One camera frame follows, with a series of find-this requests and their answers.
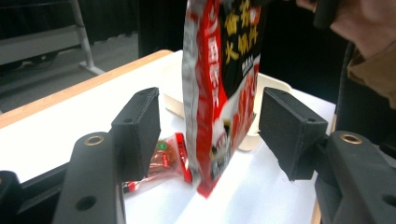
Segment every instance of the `screw hole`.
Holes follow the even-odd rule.
[[[395,196],[387,194],[382,197],[382,200],[384,200],[384,202],[386,202],[387,204],[389,204],[393,207],[396,207],[396,197]]]
[[[85,140],[85,145],[87,146],[95,146],[101,144],[105,138],[103,136],[92,136]]]
[[[96,198],[93,196],[87,196],[78,200],[76,208],[78,211],[86,211],[92,208],[96,204]]]
[[[362,141],[359,137],[354,136],[352,134],[342,134],[341,139],[343,139],[345,142],[348,142],[350,144],[361,144]]]

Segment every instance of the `white table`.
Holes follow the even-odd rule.
[[[33,104],[0,115],[0,170],[16,172],[24,182],[68,162],[81,136],[109,131],[111,121],[134,93],[149,87],[160,87],[161,136],[184,132],[183,120],[164,108],[161,96],[162,70],[181,57],[181,51],[160,52],[88,80],[92,88],[83,83],[73,87],[75,93],[70,96],[65,96],[70,90],[55,93],[41,100],[42,109]],[[291,93],[332,122],[335,105],[300,91]],[[62,98],[58,103],[46,104],[58,101],[57,97]],[[29,109],[34,112],[19,119],[18,114]],[[126,194],[127,222],[311,223],[314,179],[289,182],[261,141],[251,152],[235,152],[207,200],[178,178]]]

